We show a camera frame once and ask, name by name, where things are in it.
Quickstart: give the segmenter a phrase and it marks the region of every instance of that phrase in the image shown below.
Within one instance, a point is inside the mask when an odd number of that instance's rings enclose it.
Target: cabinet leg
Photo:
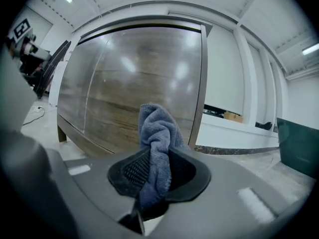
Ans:
[[[62,129],[58,126],[58,138],[59,142],[66,141],[66,134],[62,131]]]

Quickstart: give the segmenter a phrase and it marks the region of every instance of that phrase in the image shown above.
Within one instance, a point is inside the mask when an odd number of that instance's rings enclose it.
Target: marble baseboard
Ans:
[[[243,154],[268,152],[268,151],[272,151],[276,149],[279,149],[279,147],[256,148],[256,149],[227,149],[227,148],[216,148],[216,147],[196,145],[194,150],[205,153],[205,154],[213,154],[213,155],[243,155]]]

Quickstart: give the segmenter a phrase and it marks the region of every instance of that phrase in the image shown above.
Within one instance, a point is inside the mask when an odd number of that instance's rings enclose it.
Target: dark green container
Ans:
[[[277,118],[281,161],[306,175],[318,177],[319,130]]]

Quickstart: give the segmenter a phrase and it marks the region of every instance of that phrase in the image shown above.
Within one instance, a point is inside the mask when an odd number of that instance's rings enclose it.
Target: gray plastic surface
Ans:
[[[90,171],[73,175],[73,179],[83,193],[105,214],[115,221],[130,214],[135,202],[134,198],[121,196],[109,182],[107,174],[116,162],[135,153],[117,153],[103,158],[86,158],[66,161],[68,168],[81,165],[90,166]]]
[[[287,224],[300,208],[304,205],[306,199],[300,199],[290,205],[282,214],[280,214],[273,222],[270,224],[256,229],[254,232],[246,234],[240,239],[269,239],[277,235],[280,230]]]
[[[0,47],[0,65],[0,130],[20,131],[36,95],[19,72],[5,45]]]
[[[77,237],[73,217],[50,176],[51,167],[46,150],[37,141],[20,132],[0,132],[0,166],[8,182],[34,215],[50,224],[58,234]],[[14,206],[13,210],[16,206],[21,207],[21,203],[15,205],[15,201],[8,201],[5,205],[9,209]],[[20,215],[16,211],[12,211],[12,214]],[[33,214],[29,215],[31,219],[34,219]]]
[[[233,239],[261,229],[237,195],[238,190],[247,187],[252,188],[277,216],[289,206],[276,190],[242,166],[195,151],[183,152],[208,166],[211,181],[193,201],[170,204],[151,237]]]
[[[77,186],[59,155],[54,150],[47,150],[52,168],[52,179],[68,206],[77,227],[79,238],[119,238],[140,239],[141,235],[118,224],[104,214],[91,200],[89,200]]]

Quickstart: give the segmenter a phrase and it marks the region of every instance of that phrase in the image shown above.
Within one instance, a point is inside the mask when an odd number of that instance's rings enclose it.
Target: cardboard box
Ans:
[[[224,119],[233,120],[242,123],[244,118],[234,113],[224,113]]]

